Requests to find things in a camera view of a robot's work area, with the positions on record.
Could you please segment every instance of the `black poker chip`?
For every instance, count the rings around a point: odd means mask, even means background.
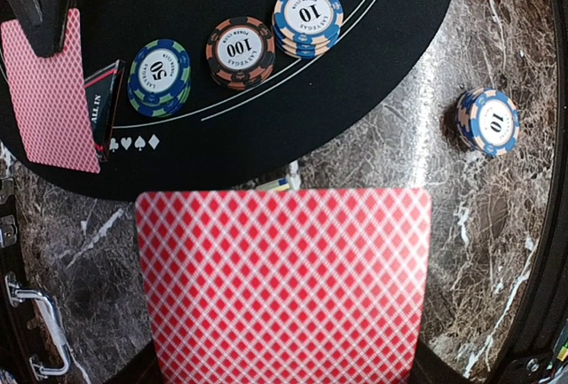
[[[268,77],[276,58],[272,31],[260,20],[243,16],[217,25],[207,41],[205,56],[216,82],[255,85]]]

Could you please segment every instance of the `red diamond pattern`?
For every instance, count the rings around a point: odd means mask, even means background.
[[[428,265],[425,191],[145,193],[137,222],[166,382],[406,382]]]
[[[28,159],[99,173],[83,79],[81,20],[69,10],[61,53],[38,58],[17,20],[2,24],[6,74]]]

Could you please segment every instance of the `poker chip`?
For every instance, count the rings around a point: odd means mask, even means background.
[[[330,51],[335,43],[337,41],[332,41],[329,42],[327,44],[323,44],[321,46],[313,46],[308,50],[304,50],[301,49],[299,47],[293,48],[293,47],[288,47],[286,44],[284,44],[282,41],[277,40],[276,41],[276,45],[278,45],[278,47],[284,51],[286,54],[288,54],[289,56],[295,57],[295,58],[299,58],[299,59],[314,59],[317,58],[318,56],[321,56],[322,54],[325,54],[326,52]]]
[[[463,143],[489,156],[503,155],[517,145],[517,107],[501,91],[479,88],[463,93],[457,103],[455,122]]]
[[[191,92],[191,83],[187,84],[184,90],[176,97],[174,97],[167,104],[162,105],[148,105],[144,103],[132,90],[128,87],[128,99],[132,107],[149,118],[167,118],[179,111],[189,98]]]
[[[331,50],[342,24],[339,0],[278,0],[272,15],[276,45],[299,59],[314,59]]]
[[[231,90],[243,91],[243,90],[246,90],[246,89],[249,89],[249,88],[252,88],[252,87],[256,87],[262,81],[265,81],[271,75],[272,70],[273,70],[273,67],[269,67],[268,69],[266,69],[266,71],[264,71],[263,74],[257,76],[256,78],[253,78],[251,80],[247,80],[247,81],[244,81],[244,82],[228,82],[226,80],[219,78],[218,76],[216,76],[213,73],[211,73],[211,78],[213,79],[213,81],[215,81],[221,87],[225,87],[225,88],[231,89]]]
[[[130,67],[128,99],[139,114],[165,118],[175,114],[191,92],[191,61],[181,44],[155,40],[138,52]]]
[[[205,56],[211,77],[222,87],[246,90],[266,80],[274,69],[272,31],[248,16],[225,20],[209,36]]]
[[[128,85],[147,105],[165,105],[185,90],[191,62],[181,44],[155,40],[142,48],[130,67]]]
[[[256,191],[260,192],[268,192],[268,191],[275,191],[275,192],[285,192],[291,190],[291,185],[287,177],[279,178],[278,180],[274,180],[265,184],[261,184],[255,188]]]

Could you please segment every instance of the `white printed line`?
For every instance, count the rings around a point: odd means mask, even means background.
[[[377,0],[373,0],[373,2],[365,9],[365,11],[359,16],[359,18],[357,20],[355,20],[355,23],[353,25],[351,25],[344,33],[341,34],[341,36],[337,39],[337,42],[339,43],[341,40],[343,40],[350,32],[352,29],[354,29],[359,22],[361,22],[361,20],[367,15],[367,13],[369,12],[369,10],[371,10],[371,7],[373,7],[375,5]],[[201,118],[202,121],[207,121],[210,120],[212,118],[215,118],[219,115],[223,115],[226,114],[227,112],[231,112],[232,110],[244,106],[249,102],[252,102],[253,100],[255,100],[256,98],[261,97],[262,95],[264,95],[265,93],[268,93],[269,91],[274,90],[277,87],[280,87],[283,83],[287,82],[288,80],[290,80],[291,78],[294,78],[296,75],[300,74],[302,71],[304,71],[305,69],[307,69],[308,67],[310,67],[311,65],[313,65],[314,63],[316,63],[319,59],[321,59],[323,56],[318,56],[316,59],[312,59],[310,61],[310,63],[308,63],[305,67],[300,68],[298,71],[294,72],[291,76],[289,76],[288,78],[286,78],[285,80],[282,80],[281,82],[279,82],[278,84],[273,85],[270,89],[266,90],[265,92],[259,93],[256,96],[249,98],[243,102],[240,102],[238,105],[234,105],[229,107],[228,109],[225,109],[224,111],[221,112],[217,112],[216,114],[212,114],[210,116],[206,116],[205,118]]]
[[[361,0],[361,1],[360,1],[359,5],[355,8],[355,10],[353,11],[353,13],[350,14],[350,15],[347,17],[347,19],[345,20],[345,22],[343,23],[343,27],[345,26],[345,23],[347,23],[347,22],[350,20],[350,18],[355,14],[355,12],[359,10],[359,8],[363,5],[363,3],[365,3],[365,1],[366,1],[366,0]],[[360,18],[355,22],[354,25],[357,25],[357,23],[359,23],[359,21],[360,21]],[[349,34],[350,31],[351,31],[351,28],[349,27],[349,28],[347,29],[347,31],[345,31],[345,33],[343,34],[343,36]],[[298,59],[298,60],[294,61],[293,63],[291,63],[290,65],[288,65],[288,66],[285,67],[284,69],[280,70],[277,74],[272,75],[272,76],[271,76],[270,78],[268,78],[266,81],[264,81],[264,82],[262,82],[261,84],[257,85],[257,86],[255,87],[255,89],[258,89],[258,88],[263,87],[267,82],[269,82],[269,81],[275,79],[276,77],[278,77],[279,75],[285,73],[285,72],[288,71],[291,67],[294,67],[295,65],[299,64],[300,62],[303,62],[303,60],[302,60],[302,59]],[[311,65],[311,64],[307,64],[307,65],[305,65],[304,67],[300,68],[299,71],[293,73],[289,78],[287,78],[286,80],[284,80],[284,82],[288,81],[291,77],[296,76],[297,74],[299,74],[300,72],[302,72],[304,69],[306,69],[306,68],[309,67],[310,65]],[[272,88],[267,89],[266,91],[263,91],[263,92],[259,93],[258,95],[254,96],[253,99],[254,99],[254,98],[259,98],[259,97],[262,96],[263,94],[268,93],[268,92],[270,92],[270,91],[272,91]],[[244,96],[245,94],[249,94],[249,93],[250,93],[250,90],[248,90],[248,91],[243,91],[243,92],[241,92],[241,93],[239,93],[239,94],[236,94],[236,95],[234,95],[234,96],[231,96],[231,97],[229,97],[229,98],[226,98],[225,100],[221,100],[220,102],[217,102],[217,103],[214,104],[214,105],[209,105],[209,106],[203,107],[202,109],[198,109],[198,110],[196,110],[196,111],[192,111],[192,112],[187,113],[187,114],[175,116],[175,117],[172,117],[172,118],[169,118],[169,119],[166,119],[166,120],[155,121],[155,122],[146,122],[146,123],[144,123],[144,124],[117,125],[117,126],[114,126],[113,128],[114,128],[114,129],[137,129],[137,128],[142,128],[142,127],[149,127],[149,126],[152,126],[152,125],[161,125],[161,124],[165,124],[165,123],[167,123],[167,122],[173,122],[173,121],[177,121],[177,120],[182,120],[182,119],[187,118],[187,117],[189,117],[189,116],[196,115],[196,114],[200,114],[201,112],[205,112],[205,111],[208,111],[209,109],[213,109],[213,108],[215,108],[215,107],[224,105],[224,104],[227,103],[227,102],[230,102],[230,101],[232,101],[232,100],[235,100],[236,98],[239,98],[239,97]],[[248,103],[250,100],[251,100],[251,99],[246,100],[245,102],[241,103],[241,105],[244,105],[244,104]]]

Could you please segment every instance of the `black felt table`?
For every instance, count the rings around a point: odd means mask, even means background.
[[[209,33],[235,16],[269,23],[275,2],[79,0],[85,76],[117,59],[130,69],[146,43],[170,38],[192,58],[189,100],[172,118],[149,119],[131,107],[124,84],[116,149],[100,174],[91,175],[27,161],[0,77],[0,139],[38,175],[92,197],[134,200],[146,191],[227,188],[299,158],[365,116],[427,49],[450,0],[341,0],[345,21],[331,52],[298,60],[279,51],[261,86],[244,93],[217,86],[204,54]],[[4,3],[0,13],[1,21],[12,18]]]

